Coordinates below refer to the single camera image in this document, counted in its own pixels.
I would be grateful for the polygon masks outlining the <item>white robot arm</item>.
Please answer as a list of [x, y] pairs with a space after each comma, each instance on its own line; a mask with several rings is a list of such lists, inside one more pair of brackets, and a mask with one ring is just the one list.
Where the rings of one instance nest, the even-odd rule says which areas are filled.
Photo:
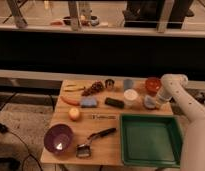
[[205, 171], [205, 107], [184, 89], [187, 84], [184, 74], [164, 74], [156, 106], [160, 108], [173, 98], [190, 121], [184, 135], [180, 171]]

